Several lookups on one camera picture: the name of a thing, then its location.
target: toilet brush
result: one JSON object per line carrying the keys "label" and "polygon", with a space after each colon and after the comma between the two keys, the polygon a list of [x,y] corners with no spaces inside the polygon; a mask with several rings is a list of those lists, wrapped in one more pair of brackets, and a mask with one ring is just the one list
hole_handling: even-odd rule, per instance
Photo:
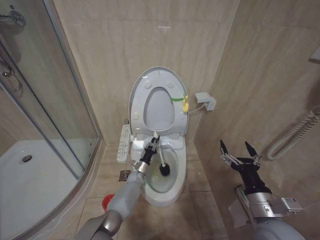
{"label": "toilet brush", "polygon": [[160,147],[160,136],[157,134],[157,132],[153,132],[153,137],[158,139],[158,151],[161,159],[161,164],[159,166],[159,170],[162,176],[167,177],[170,174],[170,166],[169,164],[164,161],[164,157],[162,155],[161,147]]}
{"label": "toilet brush", "polygon": [[162,156],[162,151],[161,148],[159,146],[158,148],[159,154],[160,154],[160,158],[161,158],[161,164],[159,166],[159,170],[162,176],[167,177],[170,174],[170,166],[169,164],[164,161],[164,157]]}

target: toilet lid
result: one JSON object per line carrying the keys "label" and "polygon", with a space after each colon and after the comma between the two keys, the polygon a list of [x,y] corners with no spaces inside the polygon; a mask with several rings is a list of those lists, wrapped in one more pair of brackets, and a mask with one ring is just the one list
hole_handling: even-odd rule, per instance
{"label": "toilet lid", "polygon": [[146,70],[136,81],[129,99],[131,131],[134,136],[184,135],[189,113],[183,112],[186,88],[177,74],[165,67]]}

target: yellow clip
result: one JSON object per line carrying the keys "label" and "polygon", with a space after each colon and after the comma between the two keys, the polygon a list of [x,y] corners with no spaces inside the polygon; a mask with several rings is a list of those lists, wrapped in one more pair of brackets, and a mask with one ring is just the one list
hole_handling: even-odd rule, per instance
{"label": "yellow clip", "polygon": [[185,95],[184,99],[182,100],[182,111],[184,113],[187,113],[189,109],[189,101],[188,101],[188,96]]}

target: bidet control panel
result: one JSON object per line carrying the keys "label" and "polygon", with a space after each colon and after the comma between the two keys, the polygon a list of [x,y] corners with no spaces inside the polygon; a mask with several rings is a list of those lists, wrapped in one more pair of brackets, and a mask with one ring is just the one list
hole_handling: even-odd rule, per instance
{"label": "bidet control panel", "polygon": [[116,160],[118,163],[125,163],[127,161],[129,152],[129,141],[130,141],[130,124],[124,124],[121,130],[118,154]]}

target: green strap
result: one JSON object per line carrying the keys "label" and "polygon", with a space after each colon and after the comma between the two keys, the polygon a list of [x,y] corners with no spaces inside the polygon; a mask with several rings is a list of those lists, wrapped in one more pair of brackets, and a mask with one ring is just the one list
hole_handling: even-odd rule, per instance
{"label": "green strap", "polygon": [[172,102],[180,102],[180,101],[183,101],[185,98],[173,98],[171,97],[171,101]]}

